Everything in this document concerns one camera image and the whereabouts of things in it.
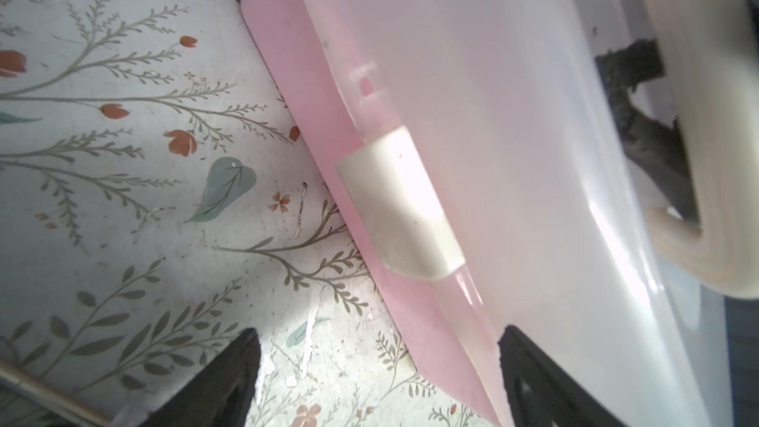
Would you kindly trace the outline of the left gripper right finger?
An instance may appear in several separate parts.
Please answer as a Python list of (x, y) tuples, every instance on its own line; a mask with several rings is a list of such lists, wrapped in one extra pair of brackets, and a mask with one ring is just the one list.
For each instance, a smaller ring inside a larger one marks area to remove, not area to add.
[(500, 367), (517, 426), (621, 426), (594, 397), (515, 325), (499, 342)]

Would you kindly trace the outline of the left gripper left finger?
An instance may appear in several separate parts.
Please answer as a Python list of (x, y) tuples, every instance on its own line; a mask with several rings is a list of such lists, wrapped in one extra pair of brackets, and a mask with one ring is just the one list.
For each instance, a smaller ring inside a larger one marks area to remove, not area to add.
[(243, 426), (254, 401), (260, 366), (258, 333), (246, 328), (142, 425)]

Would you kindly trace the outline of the pink plastic tool box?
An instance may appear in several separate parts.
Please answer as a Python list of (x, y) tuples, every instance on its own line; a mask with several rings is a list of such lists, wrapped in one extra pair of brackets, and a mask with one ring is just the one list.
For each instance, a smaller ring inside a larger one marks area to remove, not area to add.
[(515, 325), (621, 426), (754, 426), (757, 1), (241, 7), (429, 381), (517, 426)]

